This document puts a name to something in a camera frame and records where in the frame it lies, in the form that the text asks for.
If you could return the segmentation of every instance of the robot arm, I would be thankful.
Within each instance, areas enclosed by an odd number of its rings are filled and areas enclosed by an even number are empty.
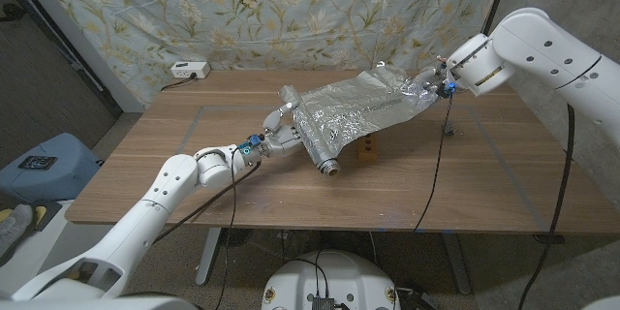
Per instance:
[[[620,66],[533,8],[506,16],[489,37],[470,39],[447,61],[448,75],[476,96],[498,87],[519,67],[554,88],[620,146]]]
[[[281,110],[276,110],[280,116],[285,113]],[[278,118],[277,125],[268,129],[266,135],[253,135],[239,146],[205,148],[193,157],[170,157],[146,194],[99,243],[39,274],[12,299],[98,299],[121,295],[138,263],[186,197],[202,186],[209,190],[225,187],[233,182],[232,171],[237,174],[262,157],[285,157],[301,147],[295,128],[280,125]],[[86,276],[75,281],[70,276],[76,274]]]

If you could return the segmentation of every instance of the floral curtain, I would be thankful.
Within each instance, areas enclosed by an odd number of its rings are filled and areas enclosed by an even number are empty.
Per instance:
[[[213,70],[357,70],[379,60],[420,69],[480,32],[493,2],[58,1],[146,107],[179,60]]]

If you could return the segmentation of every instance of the wire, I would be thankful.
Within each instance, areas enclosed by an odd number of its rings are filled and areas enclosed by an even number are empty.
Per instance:
[[[287,262],[287,254],[284,251],[284,230],[280,231],[280,240],[282,241],[282,264]]]
[[[317,258],[314,261],[314,273],[317,277],[317,296],[319,296],[319,271],[317,268],[319,267],[319,256],[323,252],[323,235],[321,234],[321,247],[319,247],[319,252],[317,253]],[[327,283],[325,283],[325,298],[329,298],[329,290],[327,289]]]
[[[546,243],[544,245],[544,250],[542,250],[541,258],[539,259],[539,263],[536,266],[536,270],[534,270],[534,274],[530,278],[530,281],[525,286],[525,290],[523,290],[523,294],[521,295],[521,300],[519,301],[518,309],[521,310],[523,308],[523,304],[525,303],[525,298],[527,294],[530,292],[530,288],[536,281],[536,278],[541,273],[543,269],[544,260],[549,253],[549,249],[551,247],[551,238],[555,234],[555,228],[558,224],[558,219],[560,218],[560,210],[562,209],[562,202],[564,201],[564,193],[566,192],[566,187],[569,182],[569,173],[571,172],[571,161],[573,160],[573,148],[574,148],[574,109],[571,105],[567,105],[569,110],[569,140],[566,149],[566,160],[564,162],[564,172],[562,173],[562,182],[560,183],[560,192],[558,193],[558,201],[555,203],[555,211],[553,212],[553,219],[551,220],[551,227],[549,228],[549,232],[546,236]]]
[[[189,81],[191,81],[191,80],[193,80],[195,78],[196,78],[196,73],[192,73],[189,77],[187,77],[187,78],[185,78],[185,79],[183,79],[183,80],[181,80],[179,82],[175,82],[175,83],[171,83],[169,85],[166,85],[166,86],[162,87],[162,89],[159,90],[159,91],[162,92],[165,89],[180,87],[182,84],[185,84],[186,82],[189,82]]]
[[[226,288],[226,279],[229,275],[229,245],[231,244],[231,235],[233,232],[233,222],[234,222],[234,214],[236,213],[236,183],[234,182],[234,154],[239,150],[239,148],[235,148],[232,151],[231,156],[231,176],[232,176],[232,217],[231,224],[229,225],[229,233],[226,235],[226,253],[224,258],[224,282],[222,283],[222,292],[220,292],[220,298],[217,301],[217,305],[215,306],[215,310],[220,308],[220,304],[222,303],[222,298],[224,297],[224,289]]]
[[[329,287],[327,286],[326,273],[323,271],[323,269],[317,263],[312,263],[310,261],[306,261],[306,260],[303,260],[301,258],[291,259],[291,262],[304,262],[304,263],[312,264],[314,266],[315,270],[317,270],[317,269],[320,270],[321,273],[323,274],[323,279],[325,280],[325,297],[329,296]],[[319,277],[318,276],[317,276],[317,297],[320,297],[319,296]]]
[[[379,260],[377,260],[377,249],[375,248],[375,239],[372,237],[372,232],[368,232],[370,235],[370,243],[372,243],[372,254],[375,257],[375,264],[379,265]]]
[[[430,205],[431,200],[433,200],[433,194],[435,194],[435,186],[437,185],[437,174],[439,173],[439,164],[440,164],[441,159],[442,159],[442,148],[444,147],[444,136],[446,135],[446,126],[448,125],[448,118],[450,117],[450,110],[452,109],[452,96],[453,95],[454,95],[454,93],[450,93],[449,94],[448,110],[446,111],[446,118],[444,119],[444,125],[442,126],[442,135],[439,138],[439,152],[437,154],[437,166],[435,167],[435,176],[433,178],[433,187],[430,190],[430,195],[428,196],[428,201],[426,202],[426,207],[422,211],[422,215],[419,217],[418,222],[416,223],[416,227],[414,228],[414,233],[419,228],[419,224],[422,222],[422,219],[424,219],[424,215],[426,214],[426,211],[428,210],[428,206]],[[398,259],[398,267],[396,268],[396,274],[394,275],[394,303],[393,303],[393,309],[396,309],[396,298],[398,297],[398,295],[396,294],[396,281],[398,279],[398,270],[400,270],[400,265],[401,265],[402,261],[403,261],[402,258]]]
[[[245,173],[245,175],[243,175],[241,178],[239,178],[239,180],[237,180],[236,183],[234,183],[234,184],[238,184],[238,183],[242,182],[243,179],[249,177],[252,173],[254,173],[256,170],[258,170],[260,166],[261,166],[261,162],[256,163],[256,165],[254,166],[253,169],[251,169],[249,172]],[[157,236],[157,238],[155,238],[155,240],[153,241],[153,244],[159,242],[162,238],[166,237],[169,233],[172,233],[178,227],[183,225],[183,223],[185,223],[188,220],[192,219],[192,217],[194,217],[195,215],[197,215],[201,211],[203,211],[206,208],[208,208],[209,206],[211,206],[222,195],[226,194],[226,192],[228,192],[233,187],[234,184],[231,184],[231,185],[227,186],[226,188],[222,189],[222,191],[217,193],[215,196],[213,196],[207,202],[203,203],[200,207],[196,208],[192,213],[188,214],[187,216],[185,216],[185,218],[181,219],[178,223],[176,223],[173,226],[171,226],[170,229],[166,230],[165,232],[162,232],[159,236]]]

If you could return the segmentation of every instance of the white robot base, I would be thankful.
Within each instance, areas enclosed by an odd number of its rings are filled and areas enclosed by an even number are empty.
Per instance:
[[[312,252],[290,260],[271,276],[261,309],[391,310],[396,301],[395,309],[400,310],[393,287],[381,269],[362,257],[327,250],[317,259],[317,252]]]

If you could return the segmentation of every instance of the electrical outlet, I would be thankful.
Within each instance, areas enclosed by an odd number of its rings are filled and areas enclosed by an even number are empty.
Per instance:
[[[206,62],[176,62],[170,68],[175,78],[188,78],[196,73],[196,78],[206,78],[211,71]]]

